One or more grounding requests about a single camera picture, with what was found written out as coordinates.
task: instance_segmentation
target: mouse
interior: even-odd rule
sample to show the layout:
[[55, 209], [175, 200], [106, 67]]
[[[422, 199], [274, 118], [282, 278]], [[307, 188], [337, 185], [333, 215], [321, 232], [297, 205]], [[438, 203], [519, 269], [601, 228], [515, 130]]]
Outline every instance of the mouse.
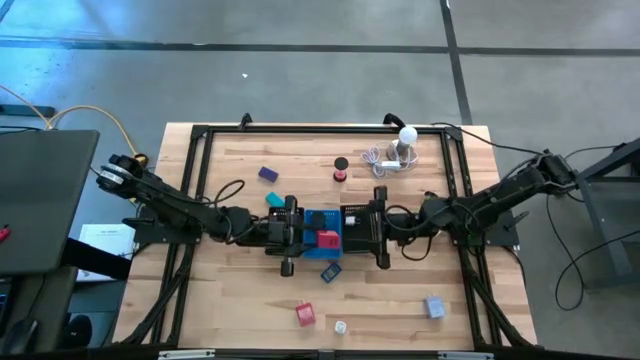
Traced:
[[24, 318], [13, 324], [4, 336], [2, 354], [17, 355], [31, 352], [37, 330], [38, 321], [33, 318]]

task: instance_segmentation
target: yellow cable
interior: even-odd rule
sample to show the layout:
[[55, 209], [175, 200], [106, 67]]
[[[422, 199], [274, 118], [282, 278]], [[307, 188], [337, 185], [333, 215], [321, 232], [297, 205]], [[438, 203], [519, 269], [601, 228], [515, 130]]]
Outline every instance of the yellow cable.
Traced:
[[33, 110], [33, 112], [35, 112], [40, 119], [42, 119], [42, 121], [44, 121], [44, 129], [48, 130], [49, 128], [51, 128], [51, 123], [49, 122], [49, 120], [47, 120], [46, 117], [44, 117], [44, 115], [42, 115], [42, 113], [40, 111], [38, 111], [38, 109], [36, 109], [35, 106], [33, 106], [30, 102], [28, 102], [27, 100], [25, 100], [22, 96], [14, 93], [13, 91], [9, 90], [8, 88], [4, 87], [3, 85], [0, 85], [0, 89], [8, 92], [9, 94], [15, 96], [16, 98], [18, 98], [18, 100], [22, 101], [23, 103], [25, 103], [28, 107], [31, 108], [31, 110]]
[[42, 115], [42, 113], [40, 111], [38, 111], [38, 109], [35, 108], [35, 106], [33, 106], [29, 101], [27, 101], [26, 99], [24, 99], [22, 96], [16, 94], [15, 92], [9, 90], [7, 87], [0, 85], [0, 89], [8, 92], [9, 94], [15, 96], [18, 100], [22, 101], [23, 103], [25, 103], [28, 107], [31, 108], [31, 110], [33, 110], [33, 112], [35, 112], [41, 119], [42, 121], [44, 121], [44, 129], [45, 130], [51, 130], [51, 129], [55, 129], [57, 124], [56, 121], [59, 123], [60, 119], [62, 119], [62, 117], [64, 115], [66, 115], [67, 113], [74, 111], [74, 110], [79, 110], [79, 109], [87, 109], [87, 110], [95, 110], [98, 111], [102, 114], [104, 114], [106, 117], [108, 117], [109, 119], [111, 119], [111, 121], [113, 121], [117, 126], [118, 129], [120, 129], [120, 132], [122, 133], [122, 136], [124, 136], [124, 139], [127, 141], [127, 145], [129, 145], [129, 149], [131, 149], [131, 152], [133, 153], [133, 156], [135, 157], [138, 152], [136, 151], [136, 148], [133, 146], [133, 143], [131, 142], [131, 139], [129, 138], [129, 135], [127, 134], [127, 132], [124, 130], [124, 127], [122, 127], [122, 124], [120, 123], [120, 121], [113, 115], [111, 115], [109, 112], [107, 112], [106, 110], [103, 110], [97, 106], [91, 106], [91, 105], [78, 105], [78, 106], [72, 106], [66, 110], [63, 110], [57, 114], [55, 114], [54, 116], [52, 116], [50, 119], [47, 120], [47, 118]]

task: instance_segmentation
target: purple block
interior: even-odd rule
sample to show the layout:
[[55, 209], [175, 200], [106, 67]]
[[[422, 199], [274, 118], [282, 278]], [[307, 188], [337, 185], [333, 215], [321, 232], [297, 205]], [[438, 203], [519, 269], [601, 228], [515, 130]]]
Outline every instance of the purple block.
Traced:
[[263, 177], [271, 182], [276, 182], [276, 179], [278, 178], [278, 173], [263, 166], [262, 169], [260, 169], [258, 176]]

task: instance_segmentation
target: pink object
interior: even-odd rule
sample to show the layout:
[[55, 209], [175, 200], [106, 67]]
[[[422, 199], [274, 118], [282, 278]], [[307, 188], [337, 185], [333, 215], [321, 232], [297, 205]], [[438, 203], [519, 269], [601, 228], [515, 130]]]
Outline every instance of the pink object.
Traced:
[[296, 306], [296, 314], [298, 314], [298, 322], [300, 326], [307, 326], [316, 323], [316, 316], [313, 314], [313, 308], [310, 303]]
[[340, 249], [340, 235], [332, 230], [317, 230], [318, 248]]

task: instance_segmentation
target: white cable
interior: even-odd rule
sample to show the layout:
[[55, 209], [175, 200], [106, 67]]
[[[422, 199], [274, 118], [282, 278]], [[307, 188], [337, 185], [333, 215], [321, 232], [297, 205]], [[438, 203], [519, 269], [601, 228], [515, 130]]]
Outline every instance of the white cable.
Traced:
[[[382, 162], [380, 161], [380, 148], [379, 146], [381, 144], [386, 145], [386, 147], [389, 146], [393, 146], [393, 143], [390, 141], [384, 141], [384, 142], [379, 142], [377, 144], [375, 144], [374, 146], [370, 147], [369, 150], [363, 152], [360, 155], [360, 158], [362, 158], [362, 160], [364, 160], [366, 163], [371, 164], [371, 171], [373, 172], [373, 175], [375, 177], [377, 177], [378, 179], [381, 179], [385, 176], [387, 176], [389, 170], [385, 169], [382, 167]], [[398, 150], [396, 149], [395, 146], [393, 146], [393, 151], [395, 152], [396, 158], [400, 159], [400, 155], [398, 154]], [[413, 150], [413, 153], [415, 154], [415, 158], [411, 158], [411, 152], [412, 152], [412, 148], [409, 148], [409, 151], [407, 151], [407, 159], [406, 161], [404, 161], [406, 163], [406, 166], [403, 168], [400, 168], [396, 171], [404, 171], [407, 170], [411, 164], [415, 163], [416, 161], [418, 161], [418, 153], [415, 152], [415, 150]]]

